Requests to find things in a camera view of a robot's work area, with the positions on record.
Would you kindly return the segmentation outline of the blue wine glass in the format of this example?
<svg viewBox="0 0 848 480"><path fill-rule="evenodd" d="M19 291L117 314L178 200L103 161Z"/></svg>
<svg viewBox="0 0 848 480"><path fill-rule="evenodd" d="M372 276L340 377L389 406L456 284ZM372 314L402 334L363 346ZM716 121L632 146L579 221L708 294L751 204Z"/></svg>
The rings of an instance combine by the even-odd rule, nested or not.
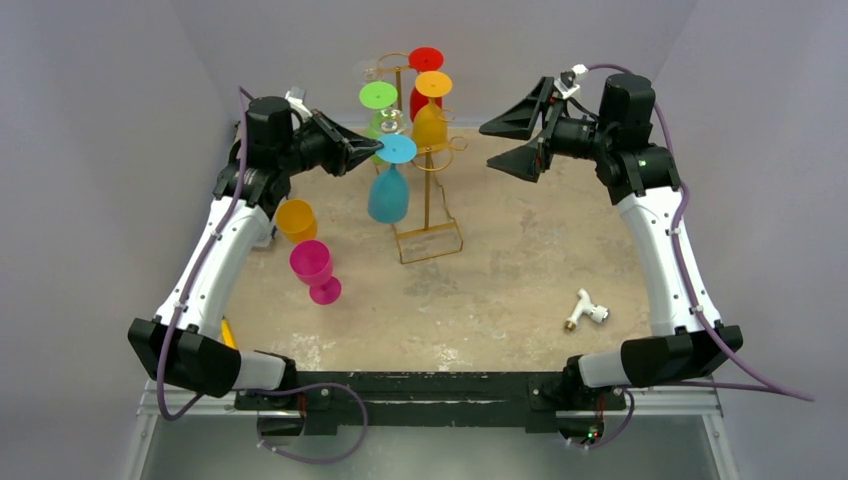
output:
<svg viewBox="0 0 848 480"><path fill-rule="evenodd" d="M386 134L378 139L382 147L376 157L388 168L382 171L371 185L367 211L369 216L382 224L396 224L408 214L409 186L398 166L411 162L417 147L414 141L399 134Z"/></svg>

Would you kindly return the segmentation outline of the pink wine glass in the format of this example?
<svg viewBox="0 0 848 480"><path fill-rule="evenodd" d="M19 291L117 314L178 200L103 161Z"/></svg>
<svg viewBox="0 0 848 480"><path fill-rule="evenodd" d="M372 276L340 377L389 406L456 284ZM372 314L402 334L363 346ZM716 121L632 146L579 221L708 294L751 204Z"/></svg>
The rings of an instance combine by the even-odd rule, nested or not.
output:
<svg viewBox="0 0 848 480"><path fill-rule="evenodd" d="M309 297L318 305L335 303L342 293L341 282L334 276L334 261L323 242L312 239L300 242L290 253L293 273L309 289Z"/></svg>

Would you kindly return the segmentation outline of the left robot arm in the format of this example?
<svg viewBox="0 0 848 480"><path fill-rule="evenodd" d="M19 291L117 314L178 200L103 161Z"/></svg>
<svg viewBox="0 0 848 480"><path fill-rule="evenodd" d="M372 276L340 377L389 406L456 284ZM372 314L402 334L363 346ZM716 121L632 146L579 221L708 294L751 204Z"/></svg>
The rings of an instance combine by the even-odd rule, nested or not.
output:
<svg viewBox="0 0 848 480"><path fill-rule="evenodd" d="M297 399L291 360L225 345L221 321L250 251L271 236L291 178L315 168L341 177L382 148L303 101L240 93L240 120L219 172L204 230L176 285L149 319L132 321L128 340L158 397L174 386L220 398L259 390L272 408Z"/></svg>

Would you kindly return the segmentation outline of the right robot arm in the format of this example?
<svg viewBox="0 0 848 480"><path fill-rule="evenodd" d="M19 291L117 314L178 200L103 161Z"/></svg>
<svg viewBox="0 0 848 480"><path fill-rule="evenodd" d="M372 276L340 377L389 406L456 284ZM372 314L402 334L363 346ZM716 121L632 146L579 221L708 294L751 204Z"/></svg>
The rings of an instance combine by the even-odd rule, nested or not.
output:
<svg viewBox="0 0 848 480"><path fill-rule="evenodd" d="M479 132L521 141L487 165L524 181L538 181L556 155L593 161L637 247L651 334L567 361L561 392L569 404L584 407L604 388L708 376L741 348L743 335L739 327L723 324L704 289L682 215L688 197L673 154L650 140L656 105L651 81L632 73L611 75L598 113L573 118L566 95L572 77L541 78Z"/></svg>

